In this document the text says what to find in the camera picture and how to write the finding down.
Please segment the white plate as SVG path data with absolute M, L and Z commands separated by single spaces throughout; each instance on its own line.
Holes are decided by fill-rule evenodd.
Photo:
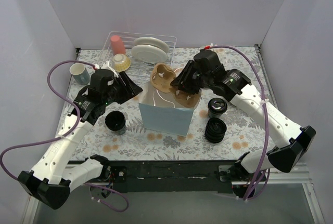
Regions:
M 131 49 L 134 58 L 146 63 L 161 63 L 168 59 L 168 55 L 161 49 L 150 45 L 137 45 Z
M 170 50 L 166 42 L 155 37 L 139 37 L 134 40 L 133 45 L 150 45 L 163 50 L 165 53 L 168 53 Z

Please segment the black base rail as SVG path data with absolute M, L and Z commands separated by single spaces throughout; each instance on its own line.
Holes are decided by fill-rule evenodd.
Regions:
M 113 189 L 129 192 L 195 192 L 233 193 L 232 183 L 246 183 L 253 176 L 240 169 L 236 160 L 161 160 L 109 161 L 111 170 L 105 180 Z

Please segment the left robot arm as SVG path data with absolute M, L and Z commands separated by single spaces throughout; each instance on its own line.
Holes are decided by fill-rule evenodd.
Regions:
M 56 140 L 30 171 L 19 174 L 18 181 L 27 193 L 52 209 L 59 209 L 80 185 L 92 179 L 106 182 L 111 170 L 104 156 L 93 155 L 68 172 L 65 168 L 106 107 L 114 102 L 123 104 L 142 91 L 125 72 L 96 70 L 90 84 L 79 90 L 73 101 L 76 107 L 65 117 Z

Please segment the yellow patterned bowl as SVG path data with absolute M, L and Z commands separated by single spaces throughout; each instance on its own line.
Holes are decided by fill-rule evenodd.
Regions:
M 112 57 L 112 64 L 117 72 L 122 72 L 131 66 L 131 60 L 126 54 L 116 54 Z

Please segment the light blue paper bag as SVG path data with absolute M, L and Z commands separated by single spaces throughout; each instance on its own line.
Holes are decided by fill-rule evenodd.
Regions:
M 172 93 L 162 93 L 149 82 L 143 86 L 138 96 L 138 105 L 146 129 L 178 136 L 186 136 L 194 110 L 200 102 L 201 94 L 187 99 L 192 107 L 185 107 L 174 99 Z

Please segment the rear white plate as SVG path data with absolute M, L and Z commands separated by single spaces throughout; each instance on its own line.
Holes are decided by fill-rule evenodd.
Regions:
M 165 53 L 168 53 L 170 50 L 166 42 L 155 37 L 139 37 L 134 40 L 133 45 L 150 45 L 163 50 Z

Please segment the black coffee lid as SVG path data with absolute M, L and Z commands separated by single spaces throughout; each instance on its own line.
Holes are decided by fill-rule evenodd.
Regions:
M 208 109 L 215 114 L 223 114 L 227 111 L 227 102 L 222 98 L 212 98 L 208 102 Z

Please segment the pink plastic cup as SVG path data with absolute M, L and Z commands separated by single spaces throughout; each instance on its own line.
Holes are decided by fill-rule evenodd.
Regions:
M 126 49 L 120 36 L 112 35 L 110 37 L 110 44 L 114 55 L 126 54 Z

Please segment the front white plate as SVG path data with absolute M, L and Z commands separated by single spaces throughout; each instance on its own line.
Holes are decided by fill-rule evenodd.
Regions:
M 131 49 L 134 58 L 146 63 L 161 63 L 168 59 L 168 55 L 161 49 L 150 45 L 137 45 Z

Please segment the dark coffee cup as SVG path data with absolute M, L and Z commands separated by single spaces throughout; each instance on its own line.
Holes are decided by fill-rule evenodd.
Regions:
M 112 111 L 105 118 L 105 125 L 115 135 L 123 135 L 126 131 L 126 119 L 122 112 Z
M 208 102 L 208 116 L 219 118 L 227 111 L 227 102 L 222 98 L 212 98 Z

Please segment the stack of black lids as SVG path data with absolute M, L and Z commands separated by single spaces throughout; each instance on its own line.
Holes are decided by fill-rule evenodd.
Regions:
M 223 140 L 226 131 L 226 124 L 221 119 L 213 117 L 206 124 L 204 136 L 211 143 L 219 143 Z

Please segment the small white mug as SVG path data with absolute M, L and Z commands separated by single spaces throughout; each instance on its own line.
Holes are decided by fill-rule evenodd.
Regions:
M 90 82 L 90 75 L 84 64 L 75 63 L 70 69 L 70 74 L 73 76 L 74 80 L 80 85 L 88 85 Z

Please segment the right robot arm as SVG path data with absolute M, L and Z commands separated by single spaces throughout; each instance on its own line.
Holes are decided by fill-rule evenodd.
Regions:
M 301 127 L 265 101 L 264 93 L 259 92 L 241 71 L 226 70 L 214 51 L 207 49 L 196 54 L 171 82 L 171 86 L 191 95 L 208 88 L 244 111 L 260 127 L 268 129 L 273 148 L 265 154 L 258 151 L 242 155 L 225 172 L 228 177 L 247 181 L 258 168 L 275 168 L 288 173 L 308 150 L 316 135 L 313 127 Z

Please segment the floral table mat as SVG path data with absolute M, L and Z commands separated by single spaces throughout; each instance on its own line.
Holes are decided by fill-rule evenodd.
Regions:
M 264 85 L 266 97 L 273 104 L 266 74 L 258 56 L 258 47 L 236 48 L 251 60 Z M 260 89 L 252 69 L 240 54 L 228 49 L 214 50 L 227 69 L 241 70 L 258 90 Z M 171 67 L 179 73 L 186 62 L 198 52 L 199 48 L 174 49 Z M 78 144 L 70 161 L 82 161 L 94 154 L 110 160 L 233 160 L 248 151 L 261 151 L 264 145 L 264 130 L 231 104 L 221 117 L 227 125 L 222 142 L 213 144 L 204 138 L 204 129 L 209 119 L 207 103 L 214 96 L 210 90 L 202 91 L 186 137 L 144 129 L 137 97 L 122 105 L 114 103 L 107 107 L 106 113 Z M 105 126 L 105 117 L 111 111 L 120 111 L 125 115 L 125 134 L 117 136 Z

